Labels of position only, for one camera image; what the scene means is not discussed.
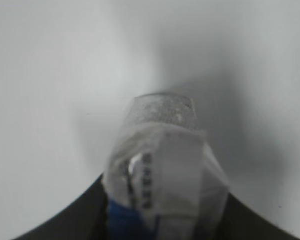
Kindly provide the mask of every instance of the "black surface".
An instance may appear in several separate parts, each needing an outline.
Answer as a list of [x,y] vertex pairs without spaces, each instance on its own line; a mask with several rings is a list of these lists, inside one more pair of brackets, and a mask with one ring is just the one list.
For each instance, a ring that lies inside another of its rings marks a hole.
[[[101,177],[73,204],[16,240],[104,240],[107,197]],[[296,240],[230,195],[215,240]]]
[[65,210],[16,240],[105,239],[107,197],[101,178]]

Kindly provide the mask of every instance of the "white surface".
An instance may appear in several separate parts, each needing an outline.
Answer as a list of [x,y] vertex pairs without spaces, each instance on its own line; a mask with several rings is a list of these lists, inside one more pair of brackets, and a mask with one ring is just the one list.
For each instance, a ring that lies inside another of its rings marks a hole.
[[105,3],[0,0],[0,240],[90,186],[133,96],[182,82],[232,192],[300,237],[300,0]]

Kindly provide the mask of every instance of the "white backdrop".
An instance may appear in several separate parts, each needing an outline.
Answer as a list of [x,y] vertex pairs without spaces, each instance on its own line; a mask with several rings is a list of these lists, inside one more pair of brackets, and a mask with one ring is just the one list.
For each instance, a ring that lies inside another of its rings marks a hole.
[[0,240],[79,197],[161,89],[196,100],[234,195],[300,237],[300,0],[0,0]]

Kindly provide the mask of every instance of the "dark curved edge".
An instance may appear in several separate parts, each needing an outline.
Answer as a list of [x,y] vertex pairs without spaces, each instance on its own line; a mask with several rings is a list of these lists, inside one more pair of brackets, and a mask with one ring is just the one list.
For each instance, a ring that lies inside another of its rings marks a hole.
[[107,196],[100,176],[75,202],[58,215],[15,240],[106,239]]
[[[107,196],[102,176],[73,204],[15,240],[105,240]],[[230,195],[215,240],[297,240]]]

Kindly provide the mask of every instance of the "plastic wrap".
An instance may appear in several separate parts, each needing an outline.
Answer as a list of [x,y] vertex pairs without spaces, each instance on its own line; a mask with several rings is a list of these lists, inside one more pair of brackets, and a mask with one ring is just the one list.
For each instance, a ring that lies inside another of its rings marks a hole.
[[229,192],[193,101],[173,94],[134,100],[103,184],[111,240],[210,239]]

